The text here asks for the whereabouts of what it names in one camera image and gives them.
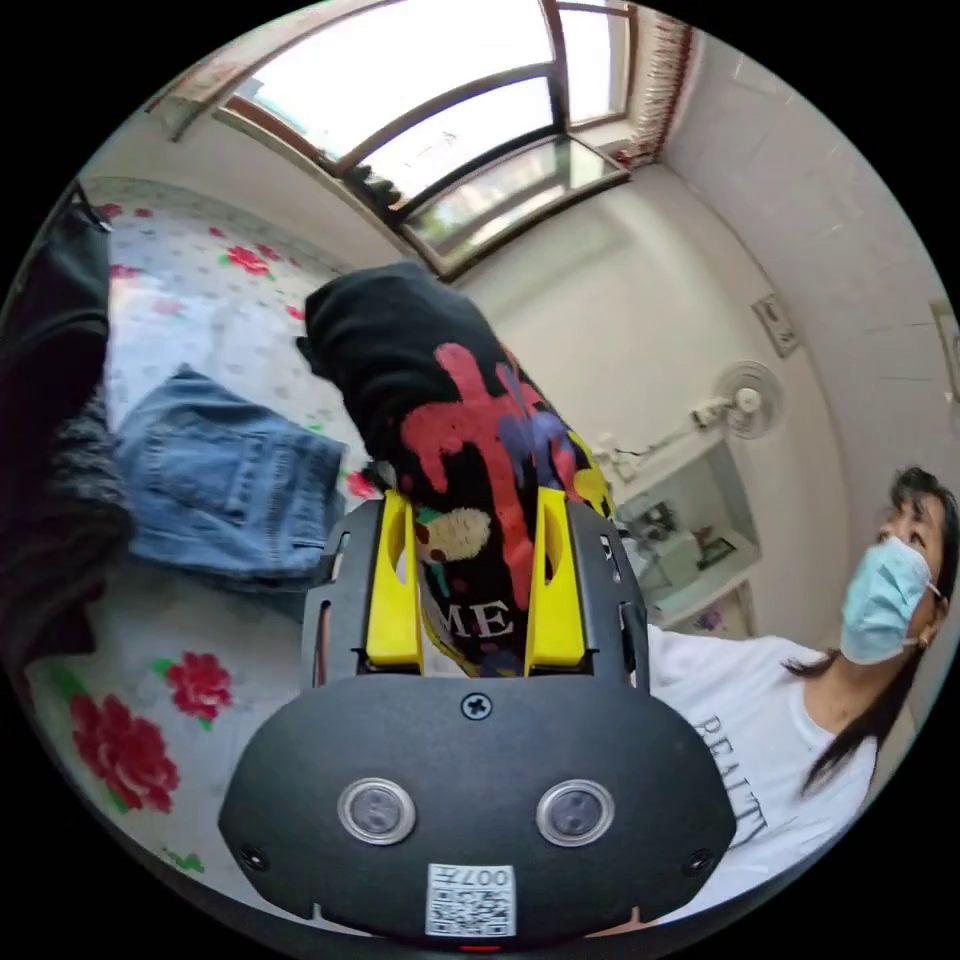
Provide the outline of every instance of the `picture frame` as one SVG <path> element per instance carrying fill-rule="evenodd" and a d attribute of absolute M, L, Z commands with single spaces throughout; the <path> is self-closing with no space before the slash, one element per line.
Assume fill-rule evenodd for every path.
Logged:
<path fill-rule="evenodd" d="M 957 323 L 953 307 L 946 300 L 932 301 L 930 312 L 940 334 L 953 402 L 960 403 L 960 324 Z"/>
<path fill-rule="evenodd" d="M 731 553 L 736 552 L 736 549 L 729 540 L 723 537 L 716 537 L 701 547 L 703 557 L 697 566 L 701 570 L 709 570 L 710 567 L 718 564 L 725 557 L 729 557 Z"/>

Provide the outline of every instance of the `surgical mask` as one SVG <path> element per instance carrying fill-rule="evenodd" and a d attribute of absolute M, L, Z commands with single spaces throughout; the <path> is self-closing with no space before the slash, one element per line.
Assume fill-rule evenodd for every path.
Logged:
<path fill-rule="evenodd" d="M 843 605 L 840 652 L 865 666 L 891 660 L 907 645 L 910 620 L 930 582 L 926 560 L 899 537 L 887 537 L 864 554 Z"/>

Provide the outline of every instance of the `denim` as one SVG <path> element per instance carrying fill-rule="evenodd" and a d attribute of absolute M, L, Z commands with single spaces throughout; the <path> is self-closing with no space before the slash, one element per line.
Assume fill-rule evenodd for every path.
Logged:
<path fill-rule="evenodd" d="M 118 431 L 130 552 L 299 618 L 343 514 L 345 450 L 183 365 Z"/>

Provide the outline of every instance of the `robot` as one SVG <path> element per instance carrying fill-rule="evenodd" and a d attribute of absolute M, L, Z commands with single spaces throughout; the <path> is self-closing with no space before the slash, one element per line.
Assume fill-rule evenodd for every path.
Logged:
<path fill-rule="evenodd" d="M 220 813 L 254 888 L 303 919 L 468 951 L 688 903 L 735 819 L 709 749 L 650 694 L 646 610 L 614 523 L 540 489 L 523 678 L 423 675 L 404 550 L 413 515 L 394 493 L 330 537 L 302 693 L 254 735 Z"/>

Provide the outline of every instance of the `qr code sticker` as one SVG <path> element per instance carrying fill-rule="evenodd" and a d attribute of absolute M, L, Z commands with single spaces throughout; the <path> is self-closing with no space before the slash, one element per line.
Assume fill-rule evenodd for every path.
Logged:
<path fill-rule="evenodd" d="M 516 931 L 513 867 L 431 863 L 426 932 L 433 937 L 512 937 Z"/>

